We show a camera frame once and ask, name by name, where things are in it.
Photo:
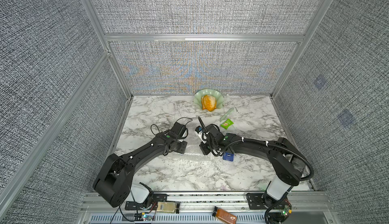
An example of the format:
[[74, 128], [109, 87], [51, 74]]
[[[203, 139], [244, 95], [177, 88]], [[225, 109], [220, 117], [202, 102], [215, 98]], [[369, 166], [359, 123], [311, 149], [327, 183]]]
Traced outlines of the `clear bubble wrap sheet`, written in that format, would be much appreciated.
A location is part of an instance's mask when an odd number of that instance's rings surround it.
[[184, 154], [180, 155], [180, 159], [193, 166], [204, 168], [209, 168], [215, 164], [215, 161], [217, 160], [211, 153], [204, 155], [198, 145], [188, 145]]

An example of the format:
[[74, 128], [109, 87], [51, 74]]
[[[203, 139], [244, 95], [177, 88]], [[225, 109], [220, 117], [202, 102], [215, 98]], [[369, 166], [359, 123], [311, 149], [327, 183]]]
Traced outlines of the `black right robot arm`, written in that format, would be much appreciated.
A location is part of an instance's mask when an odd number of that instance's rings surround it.
[[223, 134], [214, 124], [200, 125], [195, 129], [201, 139], [200, 149], [204, 155], [213, 154], [224, 160], [232, 160], [236, 154], [245, 154], [267, 160], [276, 176], [261, 196], [263, 205], [271, 207], [277, 201], [286, 202], [283, 196], [300, 182], [313, 178], [312, 164], [286, 138], [260, 141], [237, 134]]

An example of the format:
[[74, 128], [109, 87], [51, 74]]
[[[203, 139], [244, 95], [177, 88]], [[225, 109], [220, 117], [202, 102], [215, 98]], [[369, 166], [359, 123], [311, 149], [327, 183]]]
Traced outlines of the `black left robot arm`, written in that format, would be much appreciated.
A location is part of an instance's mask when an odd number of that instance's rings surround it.
[[187, 142], [159, 133], [149, 143], [124, 154], [109, 155], [93, 183], [93, 189], [112, 207], [118, 207], [131, 195], [135, 173], [154, 158], [176, 152], [184, 154]]

